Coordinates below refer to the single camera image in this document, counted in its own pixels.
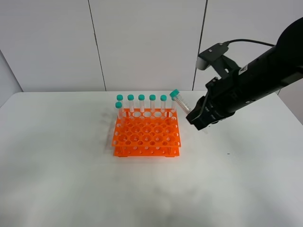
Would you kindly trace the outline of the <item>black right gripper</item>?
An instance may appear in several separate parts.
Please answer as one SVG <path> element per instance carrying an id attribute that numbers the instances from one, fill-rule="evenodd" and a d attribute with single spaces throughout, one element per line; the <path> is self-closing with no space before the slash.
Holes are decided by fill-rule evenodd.
<path id="1" fill-rule="evenodd" d="M 199 98 L 186 116 L 197 130 L 233 116 L 246 106 L 246 72 L 220 70 L 218 74 L 221 78 L 207 83 L 207 95 Z"/>

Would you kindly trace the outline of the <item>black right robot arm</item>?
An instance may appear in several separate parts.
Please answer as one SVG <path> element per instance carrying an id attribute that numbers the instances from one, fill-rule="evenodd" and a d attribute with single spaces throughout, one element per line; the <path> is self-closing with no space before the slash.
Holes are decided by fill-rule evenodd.
<path id="1" fill-rule="evenodd" d="M 217 43 L 197 57 L 197 69 L 212 67 L 219 75 L 206 84 L 206 95 L 186 116 L 198 130 L 233 116 L 237 110 L 303 77 L 301 18 L 289 25 L 268 51 L 243 67 L 224 55 L 230 43 Z"/>

